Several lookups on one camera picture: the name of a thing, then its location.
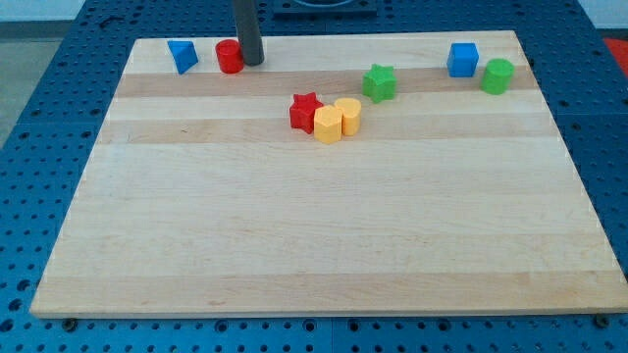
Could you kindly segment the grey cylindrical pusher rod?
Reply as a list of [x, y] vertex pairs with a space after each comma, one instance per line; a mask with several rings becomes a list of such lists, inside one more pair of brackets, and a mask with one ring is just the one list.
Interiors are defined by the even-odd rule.
[[265, 55], [255, 2], [233, 0], [233, 10], [243, 62], [250, 67], [259, 66]]

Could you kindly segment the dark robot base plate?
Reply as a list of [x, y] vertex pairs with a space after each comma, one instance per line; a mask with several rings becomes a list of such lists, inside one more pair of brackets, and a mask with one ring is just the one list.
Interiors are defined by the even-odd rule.
[[270, 0], [275, 18], [376, 15], [378, 0]]

